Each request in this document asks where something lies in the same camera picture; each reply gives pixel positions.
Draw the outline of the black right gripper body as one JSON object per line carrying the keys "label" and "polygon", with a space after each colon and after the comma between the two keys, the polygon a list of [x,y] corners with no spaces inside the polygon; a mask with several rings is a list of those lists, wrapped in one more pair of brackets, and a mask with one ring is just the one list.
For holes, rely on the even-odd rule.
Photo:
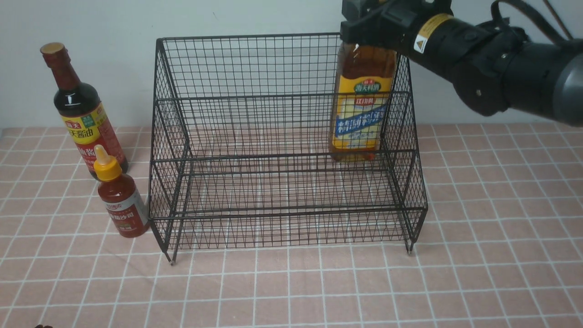
{"label": "black right gripper body", "polygon": [[341,39],[419,59],[414,44],[422,25],[439,13],[451,14],[450,5],[450,0],[344,0]]}

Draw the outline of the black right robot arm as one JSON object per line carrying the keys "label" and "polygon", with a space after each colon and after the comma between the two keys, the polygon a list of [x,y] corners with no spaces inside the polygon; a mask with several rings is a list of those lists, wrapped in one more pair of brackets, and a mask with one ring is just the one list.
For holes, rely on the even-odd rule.
{"label": "black right robot arm", "polygon": [[449,0],[344,0],[341,40],[394,50],[449,81],[459,98],[485,117],[513,108],[581,127],[583,42],[565,39],[522,0],[508,5],[529,18],[550,43],[534,43],[502,17],[473,26],[456,19]]}

